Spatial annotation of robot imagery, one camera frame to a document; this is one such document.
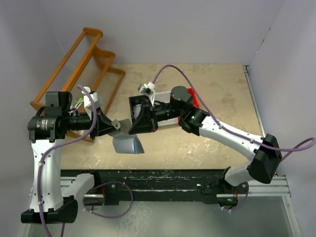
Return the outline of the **grey card holder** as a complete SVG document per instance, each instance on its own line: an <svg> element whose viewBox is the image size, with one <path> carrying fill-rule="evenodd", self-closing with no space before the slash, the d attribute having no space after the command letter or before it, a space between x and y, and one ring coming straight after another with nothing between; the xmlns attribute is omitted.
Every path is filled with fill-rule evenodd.
<svg viewBox="0 0 316 237"><path fill-rule="evenodd" d="M113 146L118 154L143 154L144 148L138 136L129 135L132 123L129 119L118 120L120 122L120 131L111 134L113 138Z"/></svg>

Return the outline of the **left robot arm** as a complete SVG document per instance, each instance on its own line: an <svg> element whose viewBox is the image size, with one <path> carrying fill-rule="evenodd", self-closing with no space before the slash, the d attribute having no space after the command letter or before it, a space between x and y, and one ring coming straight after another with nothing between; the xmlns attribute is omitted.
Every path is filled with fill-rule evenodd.
<svg viewBox="0 0 316 237"><path fill-rule="evenodd" d="M62 192L61 150L69 131L86 130L83 137L94 139L119 130L100 108L96 91L89 90L83 97L85 112L71 115L72 94L68 91L47 92L45 106L28 123L29 139L34 157L32 200L28 210L21 214L26 224L73 223L78 214L79 198L84 189L91 194L101 190L102 182L93 175L81 175L66 192Z"/></svg>

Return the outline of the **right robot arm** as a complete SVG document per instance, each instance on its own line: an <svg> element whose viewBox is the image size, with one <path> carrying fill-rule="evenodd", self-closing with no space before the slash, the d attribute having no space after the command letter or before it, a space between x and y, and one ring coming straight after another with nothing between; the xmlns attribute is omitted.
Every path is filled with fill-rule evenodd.
<svg viewBox="0 0 316 237"><path fill-rule="evenodd" d="M213 139L247 158L247 162L225 169L219 182L223 192L231 193L250 180L263 184L272 181L282 159L275 136L261 137L221 123L196 107L193 95L183 86L171 90L168 103L156 101L154 96L154 91L144 88L142 95L129 98L132 118L129 134L156 132L159 122L177 118L187 133Z"/></svg>

